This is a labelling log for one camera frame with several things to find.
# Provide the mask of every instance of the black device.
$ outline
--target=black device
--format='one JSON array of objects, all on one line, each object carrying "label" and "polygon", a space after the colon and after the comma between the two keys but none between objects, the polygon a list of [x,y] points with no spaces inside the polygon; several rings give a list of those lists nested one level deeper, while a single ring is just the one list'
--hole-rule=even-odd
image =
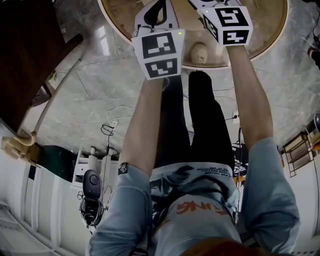
[{"label": "black device", "polygon": [[83,176],[83,196],[80,203],[80,212],[85,223],[89,227],[96,227],[104,213],[104,207],[100,200],[102,184],[99,173],[95,170],[87,170]]}]

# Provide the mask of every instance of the black pants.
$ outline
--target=black pants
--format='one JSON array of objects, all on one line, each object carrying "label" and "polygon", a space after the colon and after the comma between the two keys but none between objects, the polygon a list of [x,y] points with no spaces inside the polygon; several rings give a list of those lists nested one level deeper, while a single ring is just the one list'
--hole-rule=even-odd
[{"label": "black pants", "polygon": [[189,76],[189,108],[194,129],[192,145],[184,115],[180,76],[169,79],[162,92],[160,129],[154,168],[185,162],[221,163],[235,168],[224,114],[215,100],[211,78],[202,71]]}]

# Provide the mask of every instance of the wooden furniture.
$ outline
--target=wooden furniture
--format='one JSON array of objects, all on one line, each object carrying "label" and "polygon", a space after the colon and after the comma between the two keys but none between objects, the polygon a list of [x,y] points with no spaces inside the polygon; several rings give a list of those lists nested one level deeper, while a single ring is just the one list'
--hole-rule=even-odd
[{"label": "wooden furniture", "polygon": [[1,150],[13,159],[21,159],[26,163],[36,166],[41,148],[37,144],[26,146],[13,137],[1,138]]},{"label": "wooden furniture", "polygon": [[[136,14],[151,0],[115,1],[98,0],[104,17],[125,41],[131,44]],[[254,26],[249,45],[246,47],[251,59],[266,53],[283,33],[288,18],[288,0],[240,0],[246,6]],[[198,20],[199,15],[186,0],[171,0],[179,27],[186,30],[183,67],[197,70],[213,70],[230,66],[225,47],[216,40]],[[192,63],[190,51],[202,42],[208,47],[207,64]]]},{"label": "wooden furniture", "polygon": [[65,43],[51,0],[1,2],[0,33],[0,122],[17,135],[38,90],[83,38]]}]

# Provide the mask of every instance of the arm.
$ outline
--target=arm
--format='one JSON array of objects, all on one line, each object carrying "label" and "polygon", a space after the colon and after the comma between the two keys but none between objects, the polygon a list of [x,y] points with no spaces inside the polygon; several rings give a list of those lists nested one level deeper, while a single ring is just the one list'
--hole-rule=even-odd
[{"label": "arm", "polygon": [[126,132],[119,163],[151,176],[157,152],[163,79],[145,80]]},{"label": "arm", "polygon": [[259,140],[273,136],[270,105],[244,46],[227,47],[236,102],[248,150]]},{"label": "arm", "polygon": [[128,256],[152,226],[150,175],[154,168],[163,79],[145,80],[126,132],[118,173],[106,218],[93,233],[88,256]]},{"label": "arm", "polygon": [[287,182],[267,96],[243,46],[227,48],[243,138],[249,149],[239,233],[245,245],[290,253],[299,231],[295,195]]}]

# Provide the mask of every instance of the marble floor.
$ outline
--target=marble floor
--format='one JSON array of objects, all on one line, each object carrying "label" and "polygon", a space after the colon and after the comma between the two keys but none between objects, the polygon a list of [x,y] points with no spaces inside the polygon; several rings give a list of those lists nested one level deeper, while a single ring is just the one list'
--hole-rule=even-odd
[{"label": "marble floor", "polygon": [[[114,5],[119,5],[121,10],[125,1],[114,1]],[[80,147],[89,151],[90,146],[95,146],[103,152],[108,138],[102,134],[101,125],[117,119],[110,144],[121,150],[144,79],[133,49],[107,23],[97,0],[56,0],[54,6],[65,40],[81,33],[85,41],[56,68],[52,86],[58,85],[81,54],[84,53],[84,57],[47,113],[38,133],[38,142],[73,151]],[[253,61],[271,104],[274,137],[279,147],[301,131],[312,120],[314,112],[320,109],[320,71],[307,55],[313,43],[311,30],[317,16],[314,4],[290,0],[283,35],[269,52]],[[213,90],[233,87],[230,69],[207,73],[212,78]],[[183,71],[186,95],[187,80]],[[215,96],[225,118],[231,118],[236,104],[229,98],[236,100],[234,90],[216,92]],[[184,106],[187,128],[192,131],[186,98]],[[29,111],[24,129],[33,130],[43,108],[44,105],[40,105]],[[231,141],[236,141],[239,126],[232,120],[226,122]]]}]

